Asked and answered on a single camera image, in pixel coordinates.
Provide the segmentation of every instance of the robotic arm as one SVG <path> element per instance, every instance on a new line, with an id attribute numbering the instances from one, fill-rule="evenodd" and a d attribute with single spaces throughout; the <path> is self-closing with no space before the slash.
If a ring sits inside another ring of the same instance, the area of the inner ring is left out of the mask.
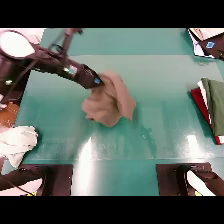
<path id="1" fill-rule="evenodd" d="M 85 89 L 104 85 L 98 74 L 85 64 L 68 58 L 67 51 L 75 33 L 81 28 L 66 28 L 62 46 L 57 53 L 40 45 L 30 43 L 21 33 L 13 30 L 0 34 L 0 103 L 14 97 L 15 87 L 24 74 L 30 70 L 57 74 L 80 84 Z"/>

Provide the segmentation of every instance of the red cloth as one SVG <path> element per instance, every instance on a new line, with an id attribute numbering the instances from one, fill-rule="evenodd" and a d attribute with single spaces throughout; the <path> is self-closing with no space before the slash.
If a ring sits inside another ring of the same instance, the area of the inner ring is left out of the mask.
<path id="1" fill-rule="evenodd" d="M 207 107 L 205 105 L 205 102 L 204 102 L 203 96 L 201 94 L 200 88 L 191 90 L 191 94 L 192 94 L 192 97 L 194 98 L 194 101 L 198 105 L 201 113 L 203 114 L 205 120 L 209 123 L 210 127 L 212 128 L 212 125 L 210 124 L 210 121 L 209 121 L 208 109 L 207 109 Z M 221 145 L 219 137 L 218 136 L 214 136 L 214 137 L 215 137 L 216 143 L 218 145 Z"/>

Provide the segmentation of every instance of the dark green fabric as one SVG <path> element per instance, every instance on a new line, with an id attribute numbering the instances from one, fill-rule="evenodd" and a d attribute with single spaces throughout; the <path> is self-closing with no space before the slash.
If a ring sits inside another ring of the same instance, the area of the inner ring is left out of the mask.
<path id="1" fill-rule="evenodd" d="M 202 78 L 215 136 L 224 135 L 224 82 Z"/>

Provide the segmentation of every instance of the beige towel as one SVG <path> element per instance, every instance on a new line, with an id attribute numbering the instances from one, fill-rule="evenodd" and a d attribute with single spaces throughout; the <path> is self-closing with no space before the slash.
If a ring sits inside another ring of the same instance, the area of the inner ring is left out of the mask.
<path id="1" fill-rule="evenodd" d="M 82 104 L 87 118 L 108 127 L 114 126 L 122 116 L 132 120 L 136 102 L 122 79 L 112 71 L 105 71 L 99 76 L 105 86 L 92 89 L 91 96 Z"/>

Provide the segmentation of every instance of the green table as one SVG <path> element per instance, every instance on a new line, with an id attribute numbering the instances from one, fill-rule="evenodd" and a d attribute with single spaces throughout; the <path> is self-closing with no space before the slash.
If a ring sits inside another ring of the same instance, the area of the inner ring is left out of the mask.
<path id="1" fill-rule="evenodd" d="M 46 30 L 42 45 L 61 30 Z M 32 72 L 16 125 L 38 128 L 24 163 L 74 164 L 72 195 L 158 195 L 157 163 L 211 162 L 224 178 L 224 146 L 189 91 L 202 77 L 223 80 L 221 61 L 193 56 L 185 29 L 101 28 L 75 36 L 69 54 L 97 72 L 119 73 L 136 99 L 133 122 L 113 128 L 85 119 L 89 91 Z"/>

